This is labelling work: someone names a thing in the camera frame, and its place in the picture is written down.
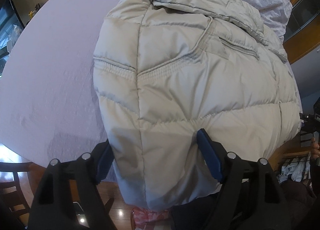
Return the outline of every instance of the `chair backrest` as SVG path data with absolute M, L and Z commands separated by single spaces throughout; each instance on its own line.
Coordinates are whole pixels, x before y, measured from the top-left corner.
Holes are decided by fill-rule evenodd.
M 18 172 L 28 172 L 32 162 L 6 163 L 0 162 L 0 172 L 12 172 L 13 181 L 0 182 L 0 198 L 20 222 L 20 216 L 29 213 L 30 207 L 22 193 Z

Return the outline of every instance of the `lavender velvet cloth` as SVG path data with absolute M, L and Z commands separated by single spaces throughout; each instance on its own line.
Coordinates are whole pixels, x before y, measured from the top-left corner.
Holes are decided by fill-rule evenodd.
M 0 80 L 0 142 L 47 167 L 107 139 L 93 88 L 93 51 L 119 0 L 49 0 L 14 46 Z M 115 181 L 113 168 L 107 177 Z

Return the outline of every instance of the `down jacket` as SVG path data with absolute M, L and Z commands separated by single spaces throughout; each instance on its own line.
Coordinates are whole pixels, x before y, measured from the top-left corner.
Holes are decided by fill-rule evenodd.
M 252 161 L 293 138 L 286 61 L 242 0 L 121 0 L 104 19 L 93 79 L 125 202 L 164 210 L 217 191 L 200 128 Z

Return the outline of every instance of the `zippered pocket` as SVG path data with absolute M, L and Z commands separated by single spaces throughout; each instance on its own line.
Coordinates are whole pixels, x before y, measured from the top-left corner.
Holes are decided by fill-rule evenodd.
M 220 40 L 221 40 L 221 43 L 222 43 L 224 46 L 226 46 L 226 47 L 228 47 L 228 48 L 230 48 L 230 49 L 233 49 L 233 50 L 235 50 L 235 51 L 238 51 L 238 52 L 240 52 L 240 53 L 254 56 L 257 60 L 259 59 L 257 53 L 256 53 L 254 50 L 240 47 L 240 46 L 238 46 L 238 45 L 236 45 L 236 44 L 231 43 L 230 41 L 227 41 L 227 40 L 224 39 L 224 38 L 221 38 L 220 36 L 219 36 L 219 38 L 220 38 Z

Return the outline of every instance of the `blue gripper pad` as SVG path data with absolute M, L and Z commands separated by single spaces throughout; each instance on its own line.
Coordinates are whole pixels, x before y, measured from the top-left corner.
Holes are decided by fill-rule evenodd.
M 221 143 L 213 142 L 205 129 L 200 129 L 197 132 L 197 144 L 212 177 L 222 183 L 225 178 L 223 170 L 227 151 Z

